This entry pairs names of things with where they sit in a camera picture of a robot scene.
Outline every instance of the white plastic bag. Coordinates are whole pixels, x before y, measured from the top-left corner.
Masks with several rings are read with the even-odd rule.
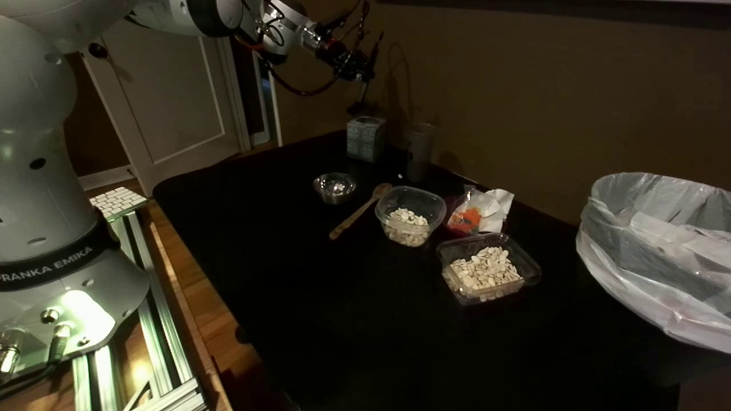
[[[591,276],[668,336],[731,354],[731,194],[653,173],[599,178],[576,249]]]

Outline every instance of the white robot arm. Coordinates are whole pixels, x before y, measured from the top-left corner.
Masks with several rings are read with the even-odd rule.
[[[309,45],[347,80],[369,58],[282,0],[0,0],[0,386],[96,348],[138,311],[149,274],[90,204],[65,145],[76,77],[65,55],[130,17],[247,36],[265,57]]]

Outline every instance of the spoon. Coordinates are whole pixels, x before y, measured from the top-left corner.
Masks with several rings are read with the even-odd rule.
[[[385,194],[389,194],[394,189],[394,184],[389,182],[380,182],[375,189],[373,189],[373,195],[371,201],[366,201],[357,212],[351,212],[347,219],[343,219],[334,231],[329,231],[329,239],[338,239],[351,224],[357,224],[366,209],[380,201]]]

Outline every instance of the plastic bag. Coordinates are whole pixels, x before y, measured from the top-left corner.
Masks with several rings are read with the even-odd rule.
[[[731,194],[653,173],[594,182],[576,249],[591,276],[668,336],[731,354]]]
[[[448,219],[448,228],[458,235],[470,233],[501,233],[511,207],[511,192],[506,189],[490,189],[479,192],[477,186],[468,184],[464,201],[455,207]]]

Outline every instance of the black table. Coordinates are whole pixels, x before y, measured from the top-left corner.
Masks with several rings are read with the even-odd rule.
[[[349,170],[359,194],[325,204],[322,170]],[[700,357],[611,298],[584,272],[576,228],[524,202],[506,225],[543,280],[501,303],[462,308],[434,254],[396,247],[373,212],[338,241],[326,233],[399,182],[405,154],[347,160],[340,135],[171,178],[156,199],[302,408],[675,408]],[[429,169],[420,184],[458,195],[464,181]]]

